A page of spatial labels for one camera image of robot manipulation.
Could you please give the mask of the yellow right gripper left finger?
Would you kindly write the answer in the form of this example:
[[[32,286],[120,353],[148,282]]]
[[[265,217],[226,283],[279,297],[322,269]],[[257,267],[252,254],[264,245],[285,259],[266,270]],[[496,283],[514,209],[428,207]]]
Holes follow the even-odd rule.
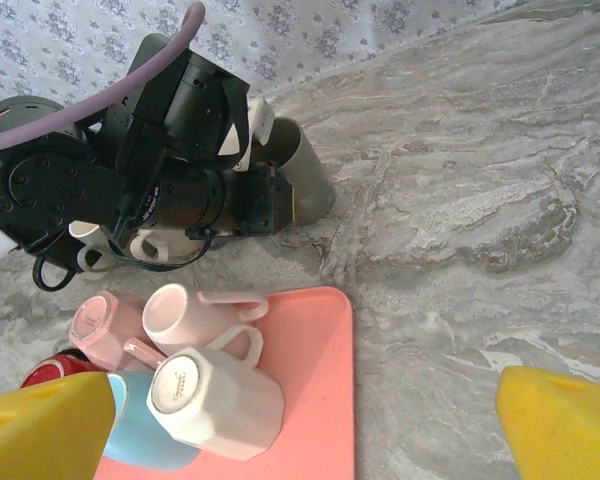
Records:
[[[115,419],[105,373],[0,394],[0,479],[92,479]]]

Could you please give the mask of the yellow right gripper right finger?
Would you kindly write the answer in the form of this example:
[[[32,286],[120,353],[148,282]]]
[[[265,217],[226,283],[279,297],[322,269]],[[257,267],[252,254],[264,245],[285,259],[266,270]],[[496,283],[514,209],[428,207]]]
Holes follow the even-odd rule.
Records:
[[[509,366],[495,408],[522,479],[600,479],[600,383]]]

